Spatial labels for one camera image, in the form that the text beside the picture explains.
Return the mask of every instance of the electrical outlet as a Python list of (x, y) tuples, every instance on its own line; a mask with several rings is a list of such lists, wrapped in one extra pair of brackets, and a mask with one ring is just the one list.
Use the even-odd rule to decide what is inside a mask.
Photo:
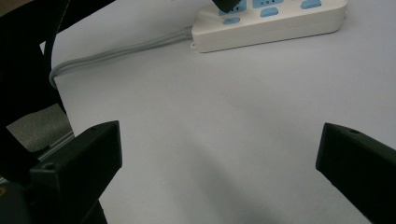
[(233, 11), (199, 10), (191, 47), (200, 52), (239, 48), (339, 30), (347, 0), (243, 0)]
[(247, 9), (247, 0), (242, 0), (241, 2), (239, 2), (235, 7), (233, 7), (233, 9), (231, 9), (231, 11), (229, 12), (223, 12), (223, 11), (219, 11), (219, 16), (224, 16), (224, 15), (230, 15), (233, 13), (238, 13), (238, 12), (243, 12)]

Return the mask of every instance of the power cord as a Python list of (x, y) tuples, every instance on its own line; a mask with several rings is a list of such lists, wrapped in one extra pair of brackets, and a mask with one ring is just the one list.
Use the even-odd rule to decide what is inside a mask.
[(184, 28), (183, 30), (174, 32), (170, 35), (158, 37), (158, 38), (152, 39), (152, 40), (144, 42), (144, 43), (135, 44), (135, 45), (127, 46), (127, 47), (122, 47), (122, 48), (118, 48), (118, 49), (111, 49), (111, 50), (108, 50), (108, 51), (105, 51), (102, 53), (94, 54), (92, 56), (74, 59), (74, 60), (70, 60), (70, 61), (67, 61), (64, 63), (60, 63), (57, 66), (55, 66), (49, 73), (49, 82), (54, 89), (57, 89), (54, 79), (56, 76), (58, 76), (59, 72), (61, 70), (65, 69), (66, 67), (81, 64), (81, 63), (91, 63), (91, 62), (98, 61), (101, 59), (105, 59), (105, 58), (109, 58), (109, 57), (113, 57), (113, 56), (117, 56), (117, 55), (125, 54), (125, 53), (132, 53), (132, 52), (136, 52), (136, 51), (143, 50), (143, 49), (151, 49), (151, 48), (159, 47), (160, 45), (162, 45), (170, 40), (179, 38), (179, 37), (191, 37), (191, 29), (192, 29), (192, 27), (189, 26), (189, 27)]

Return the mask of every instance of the power strip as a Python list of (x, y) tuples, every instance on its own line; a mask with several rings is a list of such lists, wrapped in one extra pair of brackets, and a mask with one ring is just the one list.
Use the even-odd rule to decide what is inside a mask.
[(332, 33), (346, 12), (347, 0), (242, 0), (228, 13), (211, 5), (198, 12), (191, 47), (210, 52)]

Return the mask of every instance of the blue switch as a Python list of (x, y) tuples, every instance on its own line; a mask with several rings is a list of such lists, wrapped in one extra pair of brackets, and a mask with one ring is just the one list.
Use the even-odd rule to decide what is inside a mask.
[(264, 18), (264, 17), (270, 17), (270, 16), (275, 16), (275, 15), (277, 15), (279, 12), (277, 11), (277, 8), (276, 7), (269, 7), (269, 8), (266, 8), (266, 9), (263, 9), (262, 10), (262, 14), (261, 14), (261, 16)]
[(320, 0), (306, 0), (301, 4), (302, 9), (309, 9), (313, 7), (321, 7)]
[(225, 20), (224, 25), (230, 25), (230, 24), (238, 23), (240, 21), (241, 21), (241, 19), (239, 19), (239, 17), (234, 17), (234, 18)]

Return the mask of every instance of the extension cord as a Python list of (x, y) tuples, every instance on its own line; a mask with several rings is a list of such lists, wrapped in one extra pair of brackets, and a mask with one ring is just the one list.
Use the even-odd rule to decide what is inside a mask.
[(210, 52), (332, 33), (346, 12), (347, 0), (242, 0), (228, 13), (211, 5), (198, 12), (191, 48)]

